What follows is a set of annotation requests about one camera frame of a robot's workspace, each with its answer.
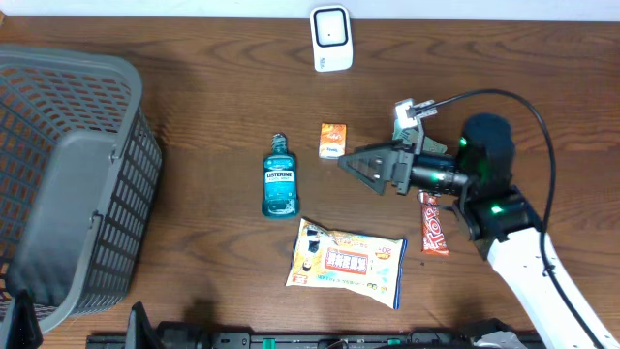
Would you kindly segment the small teal wipes pack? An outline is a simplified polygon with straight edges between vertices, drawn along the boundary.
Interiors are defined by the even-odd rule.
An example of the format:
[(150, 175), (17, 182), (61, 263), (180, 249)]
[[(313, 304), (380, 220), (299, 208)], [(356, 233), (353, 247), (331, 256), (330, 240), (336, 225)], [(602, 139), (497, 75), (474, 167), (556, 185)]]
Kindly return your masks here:
[[(392, 140), (402, 141), (404, 144), (415, 146), (419, 140), (419, 129), (417, 126), (411, 128), (403, 128), (400, 123), (395, 120), (393, 124)], [(426, 152), (445, 154), (448, 150), (448, 147), (425, 136), (422, 150)]]

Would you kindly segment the small orange box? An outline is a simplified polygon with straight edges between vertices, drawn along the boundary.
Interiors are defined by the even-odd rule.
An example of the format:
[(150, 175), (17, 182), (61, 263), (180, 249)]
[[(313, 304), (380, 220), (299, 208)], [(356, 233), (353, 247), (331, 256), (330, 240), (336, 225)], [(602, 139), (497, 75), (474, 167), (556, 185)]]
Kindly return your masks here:
[(336, 159), (346, 152), (347, 125), (323, 123), (321, 126), (319, 157)]

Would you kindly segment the red Top chocolate bar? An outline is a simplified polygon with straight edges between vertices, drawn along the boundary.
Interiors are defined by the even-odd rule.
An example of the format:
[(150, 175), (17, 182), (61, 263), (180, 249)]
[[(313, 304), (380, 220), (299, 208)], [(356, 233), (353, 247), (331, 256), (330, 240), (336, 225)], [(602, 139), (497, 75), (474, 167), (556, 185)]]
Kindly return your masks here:
[(421, 207), (421, 252), (448, 257), (450, 251), (440, 221), (437, 197), (419, 190), (418, 200)]

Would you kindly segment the teal Listerine mouthwash bottle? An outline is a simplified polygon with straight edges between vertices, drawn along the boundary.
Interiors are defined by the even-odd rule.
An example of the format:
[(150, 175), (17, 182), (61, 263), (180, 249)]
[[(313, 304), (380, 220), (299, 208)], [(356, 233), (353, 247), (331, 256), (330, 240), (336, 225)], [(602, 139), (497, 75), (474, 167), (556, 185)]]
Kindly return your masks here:
[(295, 217), (300, 212), (297, 192), (297, 161), (288, 149), (287, 137), (278, 133), (263, 158), (262, 212), (268, 218)]

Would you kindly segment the large white wet wipes pack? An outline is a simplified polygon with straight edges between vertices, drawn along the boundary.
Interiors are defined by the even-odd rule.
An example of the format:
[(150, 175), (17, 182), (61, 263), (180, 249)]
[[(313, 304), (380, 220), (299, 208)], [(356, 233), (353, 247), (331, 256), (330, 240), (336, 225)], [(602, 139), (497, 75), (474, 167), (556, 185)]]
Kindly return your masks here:
[(330, 230), (301, 219), (288, 286), (339, 288), (400, 307), (405, 239)]

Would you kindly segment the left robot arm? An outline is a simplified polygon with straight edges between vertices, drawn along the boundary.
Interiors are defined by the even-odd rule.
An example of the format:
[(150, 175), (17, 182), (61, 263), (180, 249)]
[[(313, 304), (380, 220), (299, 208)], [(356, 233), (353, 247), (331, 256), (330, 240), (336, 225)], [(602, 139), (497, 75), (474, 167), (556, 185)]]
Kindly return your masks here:
[[(60, 325), (60, 334), (51, 336), (52, 344), (59, 348), (68, 344), (69, 348), (77, 348), (78, 334), (86, 334), (86, 325), (94, 325), (92, 320), (81, 317), (69, 318), (68, 323)], [(1, 324), (1, 349), (40, 348), (44, 344), (46, 334), (43, 330), (44, 321), (36, 318), (35, 306), (26, 291), (20, 291), (10, 301), (4, 321)], [(133, 349), (164, 349), (161, 338), (151, 326), (141, 302), (132, 306), (127, 329), (122, 333), (98, 333), (95, 344), (114, 344), (119, 348)]]

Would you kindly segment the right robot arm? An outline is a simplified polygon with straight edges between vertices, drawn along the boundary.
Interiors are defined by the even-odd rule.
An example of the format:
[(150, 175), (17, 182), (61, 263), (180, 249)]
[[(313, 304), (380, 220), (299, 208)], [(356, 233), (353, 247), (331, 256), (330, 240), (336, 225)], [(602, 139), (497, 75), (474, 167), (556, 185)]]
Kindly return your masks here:
[(509, 122), (481, 113), (466, 120), (456, 156), (420, 143), (371, 144), (339, 158), (341, 169), (383, 194), (415, 187), (451, 195), (451, 209), (480, 256), (509, 285), (548, 348), (616, 348), (619, 343), (561, 263), (543, 220), (512, 185)]

